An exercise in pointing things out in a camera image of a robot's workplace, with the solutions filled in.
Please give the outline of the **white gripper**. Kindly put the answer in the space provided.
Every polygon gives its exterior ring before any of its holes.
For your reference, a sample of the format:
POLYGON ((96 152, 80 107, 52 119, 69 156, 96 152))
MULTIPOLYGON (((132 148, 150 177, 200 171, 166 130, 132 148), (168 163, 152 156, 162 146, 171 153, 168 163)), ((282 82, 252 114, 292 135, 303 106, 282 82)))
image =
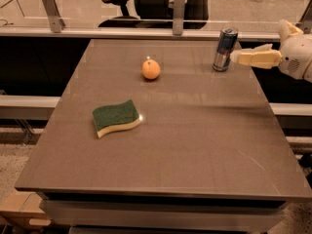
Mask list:
POLYGON ((280 51, 274 50, 272 44, 255 48, 235 50, 231 60, 242 65, 279 70, 296 80, 312 83, 312 35, 303 31, 285 19, 279 21, 280 51))

